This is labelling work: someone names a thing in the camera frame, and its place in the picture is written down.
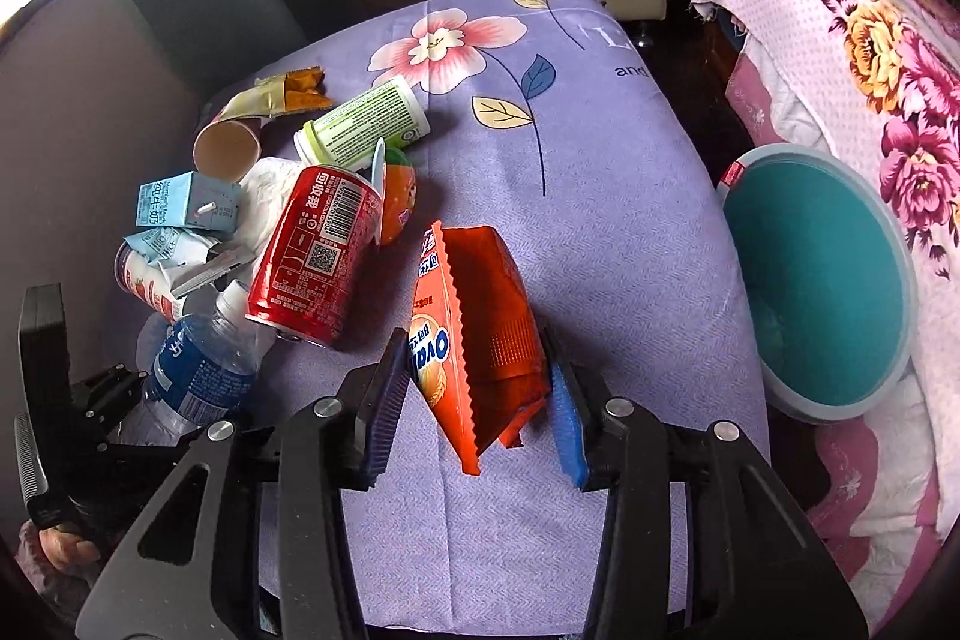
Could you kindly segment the left hand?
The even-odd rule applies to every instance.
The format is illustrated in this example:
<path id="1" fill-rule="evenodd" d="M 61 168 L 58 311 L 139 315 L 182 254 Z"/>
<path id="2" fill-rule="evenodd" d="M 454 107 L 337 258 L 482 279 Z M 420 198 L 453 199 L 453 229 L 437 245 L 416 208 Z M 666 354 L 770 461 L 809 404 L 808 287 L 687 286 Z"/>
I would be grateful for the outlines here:
<path id="1" fill-rule="evenodd" d="M 25 521 L 14 560 L 31 586 L 59 614 L 76 615 L 89 593 L 86 577 L 101 559 L 84 537 L 59 528 L 39 530 Z"/>

